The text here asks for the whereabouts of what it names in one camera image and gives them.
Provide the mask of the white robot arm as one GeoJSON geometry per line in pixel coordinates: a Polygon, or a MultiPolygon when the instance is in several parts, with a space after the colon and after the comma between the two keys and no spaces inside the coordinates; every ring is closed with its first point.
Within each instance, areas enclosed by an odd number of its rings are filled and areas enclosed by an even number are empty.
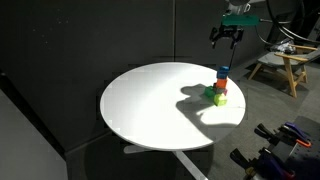
{"type": "Polygon", "coordinates": [[[219,28],[212,28],[209,40],[212,47],[216,46],[216,43],[221,38],[231,38],[231,49],[242,40],[243,26],[247,25],[249,20],[245,15],[251,8],[249,4],[250,0],[226,0],[228,2],[228,8],[222,15],[221,24],[219,28]]]}

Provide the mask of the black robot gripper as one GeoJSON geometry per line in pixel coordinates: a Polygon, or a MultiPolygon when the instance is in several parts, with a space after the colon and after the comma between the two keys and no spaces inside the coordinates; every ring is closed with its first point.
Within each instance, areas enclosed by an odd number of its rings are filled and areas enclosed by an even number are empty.
{"type": "Polygon", "coordinates": [[[216,42],[221,38],[231,38],[231,49],[235,48],[238,42],[242,40],[244,30],[237,25],[221,25],[219,29],[213,27],[209,36],[212,48],[215,48],[216,42]]]}

